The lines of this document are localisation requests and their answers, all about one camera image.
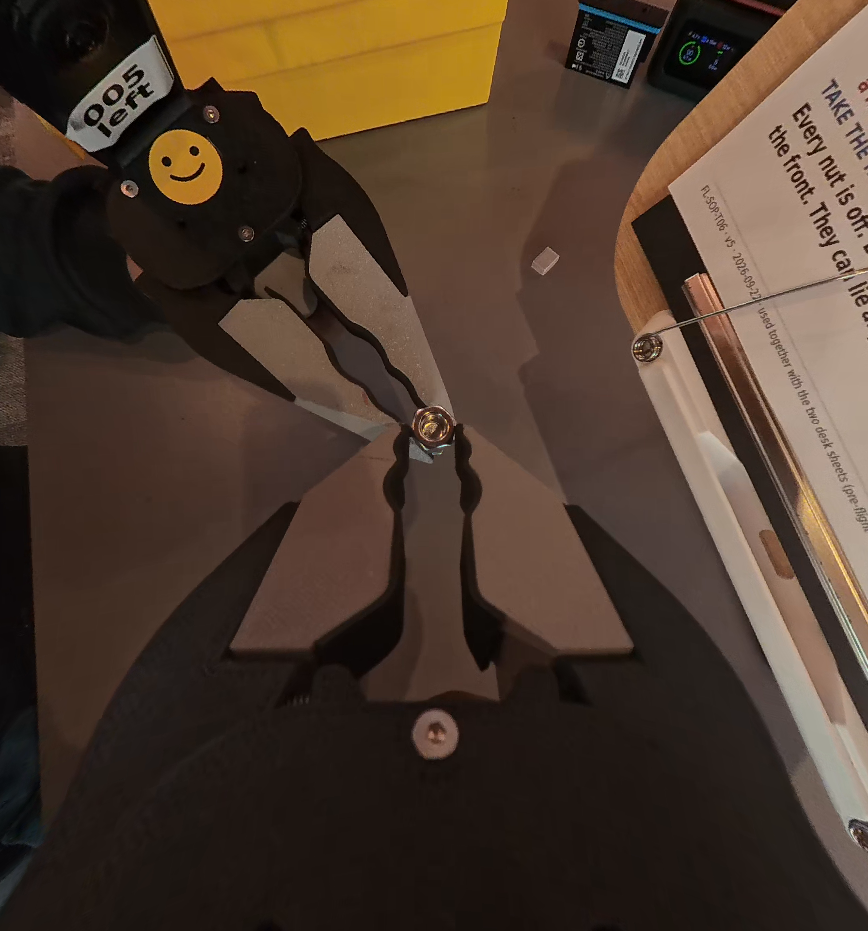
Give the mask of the small black box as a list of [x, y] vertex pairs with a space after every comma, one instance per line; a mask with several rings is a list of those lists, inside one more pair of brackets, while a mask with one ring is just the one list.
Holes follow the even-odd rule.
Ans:
[[565, 68], [628, 88], [669, 16], [639, 1], [580, 1]]

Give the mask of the white stand ledge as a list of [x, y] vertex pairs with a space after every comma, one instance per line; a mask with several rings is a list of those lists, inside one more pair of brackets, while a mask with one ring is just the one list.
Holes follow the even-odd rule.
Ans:
[[840, 821], [868, 821], [868, 729], [679, 330], [638, 372]]

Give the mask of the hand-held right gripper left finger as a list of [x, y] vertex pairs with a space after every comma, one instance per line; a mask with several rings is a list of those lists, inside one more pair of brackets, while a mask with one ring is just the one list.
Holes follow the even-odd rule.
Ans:
[[231, 642], [238, 658], [285, 658], [367, 673], [404, 627], [404, 427], [380, 436], [294, 509]]

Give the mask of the black device with screen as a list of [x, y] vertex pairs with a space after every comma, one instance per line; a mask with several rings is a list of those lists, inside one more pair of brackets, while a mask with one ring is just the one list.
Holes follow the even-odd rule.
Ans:
[[678, 1], [647, 69], [651, 87], [699, 102], [775, 22], [739, 2]]

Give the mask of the printed instruction sheet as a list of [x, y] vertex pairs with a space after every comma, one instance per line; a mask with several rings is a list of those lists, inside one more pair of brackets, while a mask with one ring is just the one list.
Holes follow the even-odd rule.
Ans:
[[[725, 305], [868, 267], [868, 5], [671, 195]], [[868, 599], [868, 273], [728, 321]]]

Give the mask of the yellow plastic box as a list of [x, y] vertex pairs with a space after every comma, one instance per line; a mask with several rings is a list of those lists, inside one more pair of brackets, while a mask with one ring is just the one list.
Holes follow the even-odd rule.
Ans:
[[484, 104], [506, 1], [150, 1], [189, 88], [251, 91], [317, 140]]

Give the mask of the black backing sheet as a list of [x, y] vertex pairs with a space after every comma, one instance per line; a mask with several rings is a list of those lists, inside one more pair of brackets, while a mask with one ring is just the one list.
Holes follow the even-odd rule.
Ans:
[[[682, 284], [694, 273], [702, 272], [705, 266], [672, 196], [668, 194], [644, 212], [631, 227], [663, 291], [669, 311], [680, 321], [689, 320], [693, 311], [682, 293]], [[868, 729], [868, 677], [849, 642], [847, 631], [836, 615], [835, 607], [800, 538], [796, 523], [766, 466], [757, 442], [744, 422], [701, 328], [688, 328], [682, 340], [691, 352], [693, 366], [705, 387], [709, 399], [707, 404], [718, 415], [719, 423], [730, 440], [732, 454], [742, 465], [772, 529], [780, 539], [827, 645], [832, 649], [837, 671]]]

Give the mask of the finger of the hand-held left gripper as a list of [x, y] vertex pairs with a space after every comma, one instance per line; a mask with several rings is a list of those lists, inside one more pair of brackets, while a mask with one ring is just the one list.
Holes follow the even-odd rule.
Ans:
[[289, 390], [294, 404], [365, 440], [411, 426], [419, 409], [322, 297], [309, 293], [314, 309], [303, 315], [300, 299], [271, 288], [265, 293], [238, 302], [219, 326]]
[[372, 347], [415, 409], [451, 413], [448, 390], [411, 297], [394, 284], [343, 216], [331, 217], [312, 233], [307, 275], [343, 327]]

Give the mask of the steel hex nut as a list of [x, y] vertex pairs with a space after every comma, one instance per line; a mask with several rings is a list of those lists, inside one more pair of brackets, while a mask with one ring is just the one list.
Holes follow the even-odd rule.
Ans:
[[447, 409], [432, 405], [416, 411], [411, 430], [417, 445], [433, 455], [451, 446], [456, 421]]

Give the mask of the clear acrylic ledge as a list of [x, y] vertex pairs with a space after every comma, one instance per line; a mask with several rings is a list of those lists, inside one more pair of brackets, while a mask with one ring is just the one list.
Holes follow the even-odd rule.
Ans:
[[682, 286], [767, 468], [838, 596], [868, 622], [868, 489], [785, 329], [758, 306], [737, 330], [707, 273]]

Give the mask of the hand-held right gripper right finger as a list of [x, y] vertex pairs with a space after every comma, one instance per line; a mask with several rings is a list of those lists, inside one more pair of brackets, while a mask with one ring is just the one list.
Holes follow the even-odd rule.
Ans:
[[554, 661], [634, 647], [565, 502], [467, 425], [455, 466], [463, 533], [463, 634], [479, 669], [508, 649]]

